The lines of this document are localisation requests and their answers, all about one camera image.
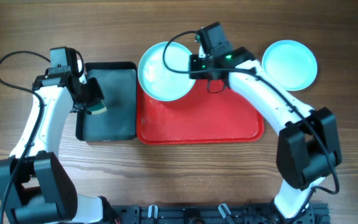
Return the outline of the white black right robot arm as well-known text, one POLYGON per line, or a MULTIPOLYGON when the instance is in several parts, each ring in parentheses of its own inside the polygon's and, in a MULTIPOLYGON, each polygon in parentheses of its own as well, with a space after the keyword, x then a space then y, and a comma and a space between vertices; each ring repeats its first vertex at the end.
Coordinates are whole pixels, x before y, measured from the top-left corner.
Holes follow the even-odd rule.
POLYGON ((269 78, 258 61, 241 47, 218 57, 192 54, 193 79, 222 80, 245 98, 278 135, 276 165, 283 178, 272 201, 283 223, 295 223, 321 190, 339 192, 336 167, 342 162, 336 117, 327 108, 315 110, 269 78))

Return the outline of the light blue plate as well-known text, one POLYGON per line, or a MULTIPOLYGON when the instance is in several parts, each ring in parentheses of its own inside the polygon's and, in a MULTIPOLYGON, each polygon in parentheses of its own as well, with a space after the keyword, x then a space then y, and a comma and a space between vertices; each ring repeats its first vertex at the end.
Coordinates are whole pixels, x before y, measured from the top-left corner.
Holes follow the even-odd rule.
POLYGON ((267 75, 287 91, 300 91, 313 84, 318 75, 318 63, 313 52, 294 40, 279 40, 262 57, 267 75))

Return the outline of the yellow green sponge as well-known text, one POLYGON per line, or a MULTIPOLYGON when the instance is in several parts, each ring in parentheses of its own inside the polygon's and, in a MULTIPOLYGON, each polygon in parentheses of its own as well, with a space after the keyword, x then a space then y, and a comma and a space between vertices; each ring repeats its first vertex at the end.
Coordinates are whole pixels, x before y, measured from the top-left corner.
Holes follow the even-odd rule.
POLYGON ((98 104, 95 104, 88 108, 92 115, 101 114, 107 111, 104 101, 101 100, 98 104))

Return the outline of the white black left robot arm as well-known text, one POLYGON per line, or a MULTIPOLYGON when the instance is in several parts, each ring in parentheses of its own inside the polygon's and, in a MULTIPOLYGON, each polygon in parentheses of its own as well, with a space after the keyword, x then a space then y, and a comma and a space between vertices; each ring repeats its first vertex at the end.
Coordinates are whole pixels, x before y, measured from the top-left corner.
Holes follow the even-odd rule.
POLYGON ((102 103, 97 79, 41 75, 28 92, 34 101, 22 139, 0 160, 0 223, 119 223, 104 197, 77 194, 58 160, 68 114, 102 103))

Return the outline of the mint green plate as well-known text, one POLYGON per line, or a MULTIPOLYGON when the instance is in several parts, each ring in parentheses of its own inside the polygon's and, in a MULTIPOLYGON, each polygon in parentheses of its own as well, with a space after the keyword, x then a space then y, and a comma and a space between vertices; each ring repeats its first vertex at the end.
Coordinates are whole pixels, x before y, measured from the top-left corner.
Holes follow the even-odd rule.
POLYGON ((175 101, 185 96, 195 84, 188 74, 170 71, 188 69, 191 51, 184 45, 161 42, 151 46, 138 66, 138 81, 143 91, 155 100, 175 101))

